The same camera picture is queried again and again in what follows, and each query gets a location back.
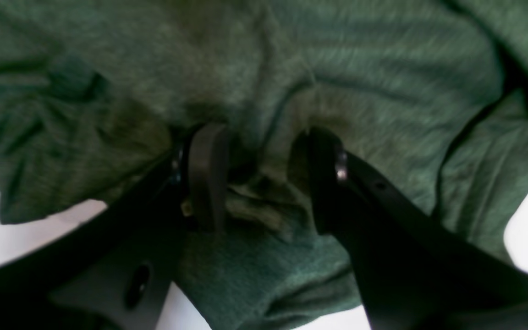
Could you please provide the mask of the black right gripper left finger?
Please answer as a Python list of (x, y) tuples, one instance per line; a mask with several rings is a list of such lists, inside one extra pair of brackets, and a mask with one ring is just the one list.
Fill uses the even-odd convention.
[(0, 330), (154, 330), (189, 231), (226, 219), (229, 131), (194, 127), (118, 201), (0, 266)]

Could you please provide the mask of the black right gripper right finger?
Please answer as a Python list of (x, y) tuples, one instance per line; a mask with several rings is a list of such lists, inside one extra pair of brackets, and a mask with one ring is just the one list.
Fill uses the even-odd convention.
[(346, 249), (373, 330), (528, 330), (528, 274), (417, 209), (329, 130), (308, 132), (316, 229)]

